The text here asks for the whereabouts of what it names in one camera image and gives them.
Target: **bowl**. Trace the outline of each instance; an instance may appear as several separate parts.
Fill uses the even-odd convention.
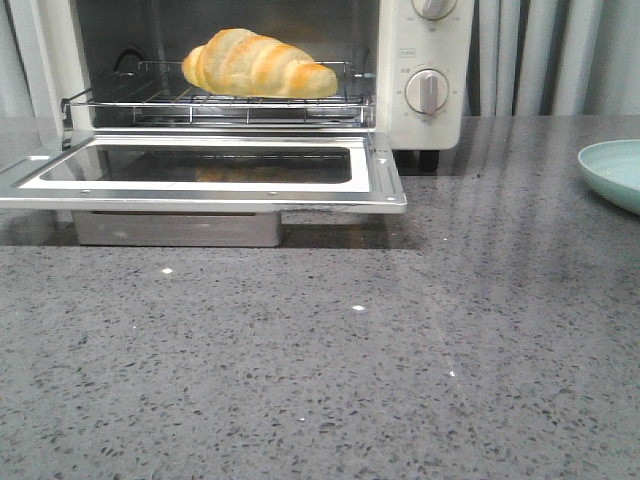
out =
[[[602,142],[578,154],[587,184],[611,203],[640,215],[640,140]]]

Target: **open oven door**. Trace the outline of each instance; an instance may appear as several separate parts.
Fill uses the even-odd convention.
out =
[[[0,173],[0,207],[71,210],[81,243],[277,245],[280,212],[402,213],[384,134],[75,134]]]

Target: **curtain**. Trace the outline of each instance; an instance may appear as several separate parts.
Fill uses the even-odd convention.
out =
[[[0,0],[0,118],[31,117],[33,109],[7,6]]]
[[[477,0],[472,115],[640,113],[638,0]]]

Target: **white toaster oven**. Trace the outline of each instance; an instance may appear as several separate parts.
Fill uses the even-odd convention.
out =
[[[71,210],[87,244],[275,245],[280,212],[402,213],[394,150],[459,139],[473,0],[9,0],[60,142],[0,206]],[[251,29],[333,69],[319,99],[214,95],[180,62]]]

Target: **oven control knob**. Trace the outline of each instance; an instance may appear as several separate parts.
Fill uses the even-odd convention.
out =
[[[451,13],[456,0],[412,0],[418,15],[427,20],[439,20]]]
[[[435,115],[447,101],[448,95],[447,79],[437,70],[416,73],[405,89],[407,103],[411,108],[427,115]]]

